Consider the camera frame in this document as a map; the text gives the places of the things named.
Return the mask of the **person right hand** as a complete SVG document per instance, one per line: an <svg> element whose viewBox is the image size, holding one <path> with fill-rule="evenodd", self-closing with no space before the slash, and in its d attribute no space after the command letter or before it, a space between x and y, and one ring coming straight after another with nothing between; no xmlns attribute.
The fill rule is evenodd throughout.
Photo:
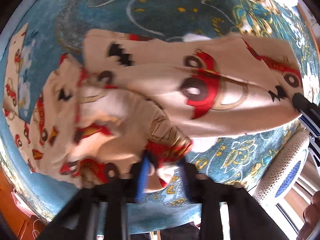
<svg viewBox="0 0 320 240"><path fill-rule="evenodd" d="M317 191L311 199L311 204L308 205L308 207L303 212L304 225L298 233L298 240L307 239L319 222L319 197L320 192Z"/></svg>

